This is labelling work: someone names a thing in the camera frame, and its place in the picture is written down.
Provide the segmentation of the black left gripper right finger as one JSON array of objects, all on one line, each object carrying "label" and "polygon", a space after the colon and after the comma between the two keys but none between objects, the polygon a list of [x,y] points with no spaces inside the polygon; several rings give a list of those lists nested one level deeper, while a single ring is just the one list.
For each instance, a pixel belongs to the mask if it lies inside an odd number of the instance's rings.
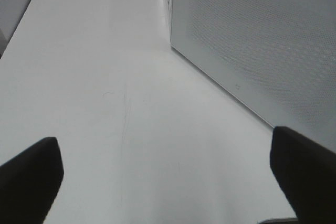
[{"label": "black left gripper right finger", "polygon": [[335,223],[335,153],[286,126],[272,133],[270,168],[300,223]]}]

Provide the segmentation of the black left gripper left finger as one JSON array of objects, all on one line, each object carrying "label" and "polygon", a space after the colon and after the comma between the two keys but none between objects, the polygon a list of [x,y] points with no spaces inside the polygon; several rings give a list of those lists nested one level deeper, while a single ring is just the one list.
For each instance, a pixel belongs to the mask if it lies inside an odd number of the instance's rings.
[{"label": "black left gripper left finger", "polygon": [[63,177],[55,137],[36,142],[1,165],[1,223],[43,223]]}]

